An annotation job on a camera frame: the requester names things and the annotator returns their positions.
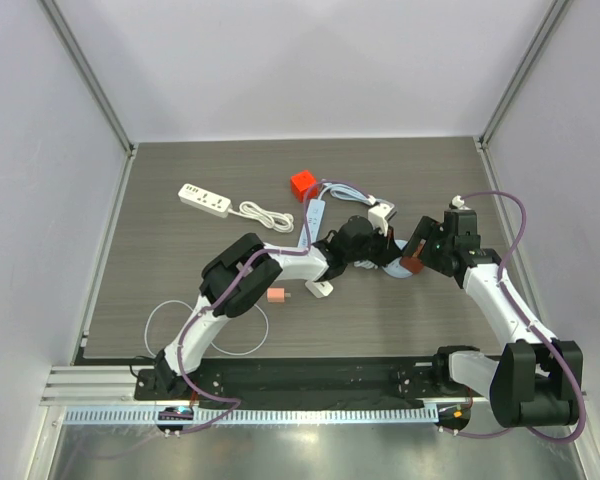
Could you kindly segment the dark red cube adapter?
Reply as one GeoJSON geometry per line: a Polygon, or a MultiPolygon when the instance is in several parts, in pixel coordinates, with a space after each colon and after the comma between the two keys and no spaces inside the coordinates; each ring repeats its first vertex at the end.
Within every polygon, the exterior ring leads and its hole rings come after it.
{"type": "Polygon", "coordinates": [[[418,241],[414,244],[413,253],[409,255],[410,246],[406,244],[403,250],[404,255],[400,259],[400,266],[409,271],[412,275],[419,274],[424,269],[424,264],[419,258],[420,251],[423,248],[423,242],[418,241]]]}

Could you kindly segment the round light blue socket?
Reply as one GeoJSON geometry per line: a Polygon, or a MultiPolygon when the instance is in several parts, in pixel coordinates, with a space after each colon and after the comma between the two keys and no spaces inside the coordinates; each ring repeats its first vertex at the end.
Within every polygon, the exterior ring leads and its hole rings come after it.
{"type": "MultiPolygon", "coordinates": [[[[395,239],[393,243],[399,250],[402,250],[407,245],[407,241],[403,239],[395,239]]],[[[383,266],[382,270],[395,279],[406,279],[413,275],[410,270],[400,264],[400,259],[392,260],[386,266],[383,266]]]]}

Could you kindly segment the white cube charger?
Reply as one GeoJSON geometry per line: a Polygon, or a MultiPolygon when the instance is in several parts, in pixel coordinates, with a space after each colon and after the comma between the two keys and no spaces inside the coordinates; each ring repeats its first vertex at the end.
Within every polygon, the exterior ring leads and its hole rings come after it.
{"type": "Polygon", "coordinates": [[[333,286],[329,281],[307,281],[305,287],[318,299],[328,297],[333,292],[333,286]]]}

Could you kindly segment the orange-red cube socket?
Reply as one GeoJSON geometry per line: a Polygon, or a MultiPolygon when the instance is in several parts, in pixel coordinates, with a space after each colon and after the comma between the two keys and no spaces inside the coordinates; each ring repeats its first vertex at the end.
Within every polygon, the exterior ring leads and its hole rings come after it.
{"type": "Polygon", "coordinates": [[[316,179],[309,170],[303,170],[290,177],[291,192],[300,203],[304,201],[305,194],[315,183],[316,179]]]}

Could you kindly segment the pink plug adapter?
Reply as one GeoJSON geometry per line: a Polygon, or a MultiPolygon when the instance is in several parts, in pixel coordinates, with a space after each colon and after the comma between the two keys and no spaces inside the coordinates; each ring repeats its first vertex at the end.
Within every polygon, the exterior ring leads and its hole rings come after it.
{"type": "Polygon", "coordinates": [[[266,299],[269,303],[285,303],[291,297],[291,293],[282,287],[268,288],[266,299]]]}

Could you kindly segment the white power strip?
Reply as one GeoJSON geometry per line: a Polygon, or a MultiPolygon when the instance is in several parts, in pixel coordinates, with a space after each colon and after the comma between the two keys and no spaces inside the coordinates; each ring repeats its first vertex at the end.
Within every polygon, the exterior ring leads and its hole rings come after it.
{"type": "Polygon", "coordinates": [[[227,218],[232,209],[229,198],[189,183],[180,188],[178,197],[182,203],[219,218],[227,218]]]}

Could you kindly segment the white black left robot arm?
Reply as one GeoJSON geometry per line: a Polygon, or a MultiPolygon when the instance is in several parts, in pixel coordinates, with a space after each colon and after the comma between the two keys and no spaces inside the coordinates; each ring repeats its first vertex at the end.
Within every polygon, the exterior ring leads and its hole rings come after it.
{"type": "Polygon", "coordinates": [[[198,369],[215,337],[230,320],[254,307],[275,282],[321,285],[356,262],[385,267],[402,256],[404,247],[393,228],[382,232],[362,216],[350,217],[304,248],[269,244],[254,233],[241,236],[204,267],[192,314],[154,360],[156,387],[170,399],[185,397],[192,387],[190,373],[198,369]]]}

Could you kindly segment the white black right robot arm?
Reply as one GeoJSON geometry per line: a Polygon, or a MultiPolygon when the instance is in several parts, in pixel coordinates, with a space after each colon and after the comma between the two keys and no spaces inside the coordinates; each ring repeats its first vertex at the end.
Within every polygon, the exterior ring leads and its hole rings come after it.
{"type": "Polygon", "coordinates": [[[431,370],[440,394],[464,386],[489,400],[504,428],[580,425],[583,353],[544,326],[512,284],[498,253],[481,245],[477,214],[448,209],[442,220],[420,219],[403,256],[450,277],[476,303],[492,328],[499,360],[456,348],[431,370]]]}

